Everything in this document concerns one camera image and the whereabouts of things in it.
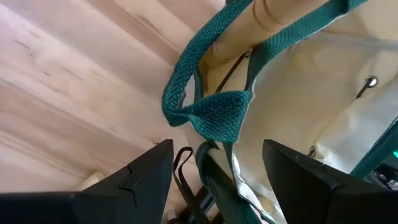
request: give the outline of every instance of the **canvas tote bag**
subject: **canvas tote bag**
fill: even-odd
[[[198,61],[249,3],[231,1],[193,38],[162,109],[172,126],[183,125],[204,185],[222,195],[216,199],[222,214],[242,214],[243,221],[227,223],[255,217],[251,207],[269,223],[283,223],[262,161],[264,139],[358,177],[396,148],[397,3],[370,0],[342,17],[362,1],[332,0],[255,46],[220,93],[214,91],[222,75],[210,74],[203,97]],[[215,72],[225,74],[231,64]],[[368,81],[376,84],[364,89]],[[212,173],[214,164],[236,192]]]

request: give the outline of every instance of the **cardboard tube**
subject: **cardboard tube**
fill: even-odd
[[[254,0],[206,51],[200,70],[229,62],[314,11],[328,0]]]
[[[76,187],[77,190],[85,190],[92,185],[95,185],[99,181],[103,180],[105,175],[100,172],[95,172],[89,176],[85,181],[83,181],[79,186]]]

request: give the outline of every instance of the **black object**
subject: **black object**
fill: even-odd
[[[181,157],[184,152],[189,152],[188,157],[181,163],[180,167],[178,167]],[[204,186],[199,190],[199,192],[194,195],[191,188],[189,187],[187,181],[182,172],[183,165],[189,160],[189,158],[193,154],[193,149],[191,147],[184,147],[179,150],[177,156],[175,157],[173,164],[173,176],[174,180],[177,183],[178,189],[180,190],[184,200],[187,203],[186,209],[181,213],[178,217],[178,220],[182,223],[201,223],[201,224],[209,224],[210,221],[206,216],[206,213],[209,211],[211,206],[214,205],[214,199],[207,191]],[[178,176],[175,174],[175,171],[178,168]]]
[[[221,212],[217,213],[216,217],[211,221],[211,224],[224,224],[224,218]]]
[[[168,139],[82,192],[0,194],[0,223],[159,224],[173,156]]]
[[[375,177],[392,190],[392,186],[398,181],[398,169],[388,164],[382,163],[374,170]]]
[[[262,152],[288,224],[397,223],[398,192],[340,172],[275,141]]]
[[[181,222],[179,218],[173,218],[172,220],[169,220],[167,224],[186,224],[186,223]]]

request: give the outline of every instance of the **woven strap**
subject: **woven strap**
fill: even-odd
[[[178,167],[182,154],[184,152],[189,152],[190,154],[188,157],[181,163],[180,167]],[[180,190],[182,197],[187,203],[188,208],[195,216],[195,219],[198,224],[210,224],[209,219],[207,218],[206,214],[201,210],[199,204],[195,200],[195,196],[188,185],[188,182],[185,180],[184,174],[182,172],[182,167],[184,164],[191,158],[193,154],[193,149],[191,147],[184,147],[179,150],[178,154],[175,156],[175,160],[173,163],[173,176],[175,183],[177,184],[178,189]],[[175,174],[175,171],[178,168],[178,176]]]
[[[201,57],[251,1],[235,0],[227,4],[194,36],[181,54],[162,97],[162,110],[171,126],[190,121],[205,139],[236,142],[251,100],[250,90],[260,69],[288,46],[327,26],[365,0],[327,2],[253,49],[245,90],[217,93],[199,100],[201,94],[197,93],[201,93],[203,87],[197,66]],[[184,89],[193,74],[196,74],[195,96],[198,101],[182,107]]]

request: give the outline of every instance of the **bag handle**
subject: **bag handle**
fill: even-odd
[[[162,97],[162,110],[171,126],[191,121],[205,139],[223,142],[238,139],[251,99],[250,91],[219,93],[186,107],[181,106],[180,99],[191,76],[198,73],[197,67],[203,54],[251,2],[231,1],[194,36],[181,54]],[[203,89],[201,82],[195,82],[195,85],[195,91]]]
[[[178,177],[177,177],[177,175],[175,174],[175,170],[177,170],[178,164],[180,163],[181,160],[181,156],[184,152],[190,152],[190,153],[189,156],[181,163],[180,167],[178,168]],[[210,224],[209,219],[195,201],[195,196],[191,188],[189,187],[187,181],[185,180],[184,174],[182,173],[182,167],[189,160],[189,158],[191,158],[192,155],[193,155],[193,149],[191,147],[183,147],[181,150],[179,150],[173,163],[174,180],[177,183],[178,189],[180,190],[182,197],[186,201],[190,211],[195,216],[195,219],[197,220],[198,224]]]

